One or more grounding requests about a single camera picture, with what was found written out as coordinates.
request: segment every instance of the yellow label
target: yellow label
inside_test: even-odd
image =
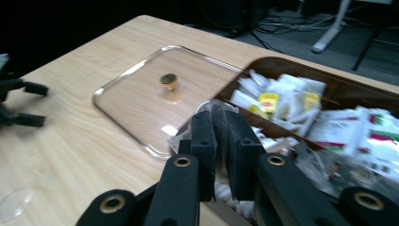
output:
[[[305,110],[310,110],[314,105],[320,104],[320,97],[316,93],[307,92],[305,94]]]
[[[279,95],[277,93],[261,93],[259,95],[259,102],[267,113],[274,113],[279,102]]]
[[[262,110],[259,107],[257,107],[256,105],[250,105],[247,108],[247,110],[254,113],[255,115],[258,115],[258,116],[264,118],[264,119],[270,120],[270,117],[268,115],[266,115],[264,112],[262,112]]]

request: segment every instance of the transparent lid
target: transparent lid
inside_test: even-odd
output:
[[[168,139],[240,71],[182,46],[168,46],[98,89],[93,102],[149,154],[168,159]]]

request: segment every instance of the black wire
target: black wire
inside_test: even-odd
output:
[[[280,50],[278,50],[278,49],[276,49],[276,48],[273,48],[273,47],[272,47],[269,43],[267,43],[266,41],[261,40],[261,39],[260,39],[257,35],[255,35],[255,33],[253,33],[252,31],[249,31],[249,34],[250,34],[253,38],[255,38],[265,49],[272,50],[272,51],[275,51],[275,52],[284,54],[284,53],[282,53],[282,51],[280,51]]]

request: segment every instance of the wooden table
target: wooden table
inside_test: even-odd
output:
[[[238,68],[258,57],[285,57],[314,68],[399,93],[399,88],[304,60],[225,39],[150,16],[139,16],[24,77],[50,88],[37,97],[12,91],[7,108],[47,117],[41,128],[0,128],[0,158],[34,187],[21,216],[1,225],[74,225],[90,202],[119,188],[135,194],[156,183],[164,161],[155,160],[102,114],[93,93],[158,49],[181,45]],[[213,81],[223,88],[232,77]],[[223,225],[201,207],[200,225]]]

